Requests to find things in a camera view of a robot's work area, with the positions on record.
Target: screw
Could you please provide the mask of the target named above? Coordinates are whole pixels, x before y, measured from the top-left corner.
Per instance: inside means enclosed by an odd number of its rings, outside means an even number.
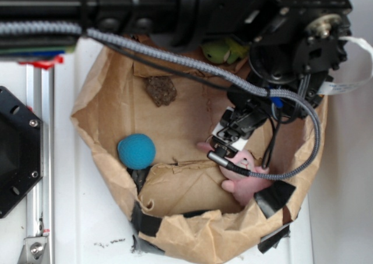
[[[282,75],[280,73],[272,75],[272,79],[274,80],[280,80],[282,78]]]
[[[32,255],[34,255],[35,257],[38,257],[40,256],[42,253],[43,253],[43,250],[44,250],[44,247],[41,243],[39,242],[36,242],[35,244],[33,244],[31,247],[30,247],[30,252]]]
[[[262,36],[258,36],[254,39],[254,42],[258,43],[260,42],[261,40],[263,40],[263,37]]]
[[[32,128],[36,128],[36,127],[39,126],[39,122],[38,122],[36,119],[32,119],[32,120],[30,120],[29,125],[30,125]]]
[[[140,18],[136,21],[136,27],[140,31],[150,32],[153,27],[153,22],[149,18]]]
[[[310,71],[311,71],[311,66],[309,66],[309,65],[305,65],[304,66],[304,71],[306,72],[306,73],[309,73]]]
[[[280,14],[281,15],[286,15],[289,11],[290,11],[290,9],[288,7],[285,7],[285,8],[280,9]]]
[[[309,96],[309,97],[312,98],[314,95],[315,95],[315,92],[314,92],[314,91],[310,91],[310,92],[308,92],[308,96]]]
[[[116,18],[104,18],[98,23],[98,29],[104,32],[116,32],[121,22]]]
[[[315,42],[315,37],[313,37],[313,36],[309,36],[309,37],[307,38],[307,43],[308,43],[309,45],[313,44],[314,42]]]

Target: white table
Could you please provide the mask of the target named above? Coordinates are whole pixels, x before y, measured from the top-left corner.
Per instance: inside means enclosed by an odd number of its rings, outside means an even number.
[[[76,96],[101,45],[80,40],[75,54],[55,67],[54,90],[54,238],[55,263],[187,263],[166,256],[132,251],[132,227],[115,204],[93,163],[89,148],[70,122]],[[25,100],[24,66],[0,64],[1,84]],[[0,264],[17,263],[26,237],[26,202],[0,220]],[[291,237],[262,255],[252,248],[230,261],[251,264],[311,264],[312,241],[306,198]]]

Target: teal ball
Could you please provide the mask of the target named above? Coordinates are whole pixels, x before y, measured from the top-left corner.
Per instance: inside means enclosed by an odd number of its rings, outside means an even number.
[[[142,170],[152,164],[156,147],[151,138],[144,134],[132,134],[118,144],[119,159],[133,170]]]

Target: paper bag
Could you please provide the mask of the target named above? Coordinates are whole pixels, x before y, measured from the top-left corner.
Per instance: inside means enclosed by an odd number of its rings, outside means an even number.
[[[231,70],[246,77],[247,64],[237,65]],[[140,232],[139,237],[168,256],[195,263],[223,263],[295,220],[319,168],[322,148],[306,170],[287,180],[296,189],[285,207],[270,218],[263,214],[255,199],[242,208],[230,193],[221,189],[224,177],[219,168],[195,146],[206,140],[231,105],[225,92],[173,76],[176,100],[169,106],[157,107],[144,90],[143,78],[153,75],[164,73],[134,64],[104,48],[72,113],[75,128],[91,148],[94,162],[127,218],[133,218],[134,206],[139,205],[142,214],[160,220],[154,234]],[[228,86],[219,78],[208,79]],[[324,100],[317,109],[322,139],[326,108]],[[271,173],[285,173],[301,165],[313,148],[313,131],[310,118],[283,125]],[[133,133],[148,135],[157,149],[155,166],[140,193],[117,155],[118,142]],[[271,137],[268,123],[251,136],[247,148],[258,162]],[[205,213],[189,218],[183,215],[198,210]]]

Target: black metal bracket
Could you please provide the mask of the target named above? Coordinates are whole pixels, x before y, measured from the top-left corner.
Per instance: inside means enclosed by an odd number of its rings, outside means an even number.
[[[0,86],[0,218],[41,180],[41,120]]]

